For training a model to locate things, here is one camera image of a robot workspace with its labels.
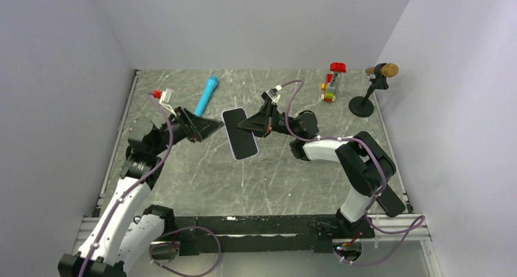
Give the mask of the phone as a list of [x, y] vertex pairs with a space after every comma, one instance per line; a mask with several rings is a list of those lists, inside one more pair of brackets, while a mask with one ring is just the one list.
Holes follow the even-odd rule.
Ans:
[[238, 124], [247, 119], [245, 110], [241, 107], [228, 109], [222, 112], [221, 117], [234, 159], [243, 160], [256, 156], [259, 149], [253, 133], [238, 128]]

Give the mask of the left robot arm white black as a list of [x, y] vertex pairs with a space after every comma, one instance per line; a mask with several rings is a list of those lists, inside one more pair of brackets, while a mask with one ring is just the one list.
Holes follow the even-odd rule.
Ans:
[[174, 211], [151, 205], [135, 228], [134, 216], [154, 188], [171, 148], [183, 139], [196, 143], [224, 126], [178, 107], [157, 127], [137, 118], [129, 132], [126, 160], [104, 213], [75, 254], [64, 254], [60, 276], [127, 276], [155, 240], [170, 239], [177, 228]]

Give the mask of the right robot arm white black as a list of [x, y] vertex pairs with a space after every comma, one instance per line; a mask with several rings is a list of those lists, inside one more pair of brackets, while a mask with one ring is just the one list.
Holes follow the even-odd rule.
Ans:
[[373, 137], [365, 131], [352, 137], [321, 138], [314, 112], [305, 110], [296, 117], [280, 113], [272, 102], [265, 102], [251, 117], [238, 118], [236, 127], [256, 137], [272, 132], [291, 135], [291, 152], [299, 160], [326, 160], [341, 164], [351, 185], [345, 202], [337, 211], [337, 232], [346, 238], [360, 229], [373, 202], [389, 217], [405, 211], [403, 201], [387, 184], [396, 165]]

